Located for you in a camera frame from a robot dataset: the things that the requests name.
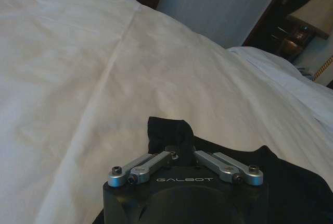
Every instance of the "lamp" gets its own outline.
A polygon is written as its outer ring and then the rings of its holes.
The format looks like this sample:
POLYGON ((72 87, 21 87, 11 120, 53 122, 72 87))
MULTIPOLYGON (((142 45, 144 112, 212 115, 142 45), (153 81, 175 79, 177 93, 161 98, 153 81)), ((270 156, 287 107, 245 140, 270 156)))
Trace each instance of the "lamp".
POLYGON ((321 38, 328 39, 333 29, 333 0, 310 0, 289 14, 287 19, 308 27, 321 38))

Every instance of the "screw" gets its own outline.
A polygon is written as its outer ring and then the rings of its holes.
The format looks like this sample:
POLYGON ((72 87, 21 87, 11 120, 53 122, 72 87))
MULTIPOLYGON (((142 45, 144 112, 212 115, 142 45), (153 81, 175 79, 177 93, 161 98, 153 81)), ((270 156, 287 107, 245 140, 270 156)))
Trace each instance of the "screw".
POLYGON ((257 165, 250 165, 249 172, 256 175, 259 173, 259 167, 257 165))
POLYGON ((171 151, 170 153, 171 153, 171 158, 172 158, 173 160, 177 160, 177 159, 178 159, 178 155, 176 154, 176 152, 171 151))
POLYGON ((129 178, 127 179, 129 184, 135 185, 137 184, 137 176, 136 175, 130 175, 129 178))
POLYGON ((233 174, 232 183, 241 184, 243 182, 243 177, 239 173, 233 174))
POLYGON ((121 169, 121 167, 119 167, 119 166, 115 166, 115 167, 113 167, 112 168, 112 174, 113 175, 115 175, 115 176, 117 176, 117 175, 121 175, 121 172, 122 172, 122 169, 121 169))

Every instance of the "bed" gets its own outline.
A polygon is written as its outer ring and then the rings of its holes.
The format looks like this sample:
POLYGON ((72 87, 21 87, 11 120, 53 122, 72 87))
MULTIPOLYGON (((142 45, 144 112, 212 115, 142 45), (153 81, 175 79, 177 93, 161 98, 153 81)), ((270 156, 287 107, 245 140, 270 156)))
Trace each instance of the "bed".
POLYGON ((149 116, 229 148, 267 145, 333 187, 333 93, 135 0, 0 0, 0 216, 92 223, 149 116))

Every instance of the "white bedsheet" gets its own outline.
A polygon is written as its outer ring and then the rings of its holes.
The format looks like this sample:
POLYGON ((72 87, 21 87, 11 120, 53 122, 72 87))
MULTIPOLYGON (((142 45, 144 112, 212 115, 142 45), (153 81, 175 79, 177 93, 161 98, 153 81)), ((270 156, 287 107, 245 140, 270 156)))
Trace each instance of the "white bedsheet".
POLYGON ((147 119, 238 150, 268 145, 333 186, 332 140, 244 58, 135 0, 0 0, 0 216, 91 223, 147 119))

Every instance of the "bolt head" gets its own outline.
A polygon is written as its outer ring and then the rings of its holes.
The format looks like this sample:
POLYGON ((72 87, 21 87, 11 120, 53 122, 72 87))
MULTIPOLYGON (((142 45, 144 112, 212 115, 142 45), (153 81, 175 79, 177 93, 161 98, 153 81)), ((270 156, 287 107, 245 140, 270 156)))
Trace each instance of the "bolt head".
POLYGON ((121 169, 121 167, 119 167, 119 166, 115 166, 115 167, 113 167, 112 168, 112 174, 113 175, 115 175, 115 176, 117 176, 117 175, 121 175, 121 173, 122 173, 122 169, 121 169))
POLYGON ((259 173, 259 167, 257 165, 250 165, 249 172, 256 175, 259 173))
POLYGON ((232 183, 241 184, 243 182, 243 177, 239 173, 233 174, 232 183))
POLYGON ((127 179, 129 184, 135 185, 138 182, 137 176, 136 175, 130 175, 129 178, 127 179))

